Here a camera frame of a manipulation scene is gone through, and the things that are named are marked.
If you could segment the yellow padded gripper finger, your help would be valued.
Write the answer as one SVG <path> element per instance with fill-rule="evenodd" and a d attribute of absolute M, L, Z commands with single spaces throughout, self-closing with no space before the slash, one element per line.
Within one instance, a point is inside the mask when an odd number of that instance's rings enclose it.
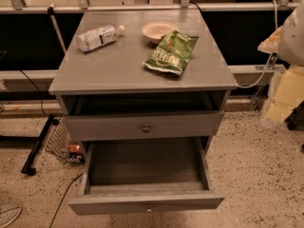
<path fill-rule="evenodd" d="M 304 66 L 290 66 L 283 73 L 276 73 L 262 107 L 261 125 L 275 127 L 282 124 L 303 102 Z"/>

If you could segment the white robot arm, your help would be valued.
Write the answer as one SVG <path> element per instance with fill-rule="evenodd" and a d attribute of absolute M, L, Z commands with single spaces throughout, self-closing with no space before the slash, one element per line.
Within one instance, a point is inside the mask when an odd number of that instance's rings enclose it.
<path fill-rule="evenodd" d="M 304 1 L 257 49 L 276 53 L 290 65 L 273 76 L 268 100 L 262 108 L 261 124 L 272 128 L 282 124 L 304 102 Z"/>

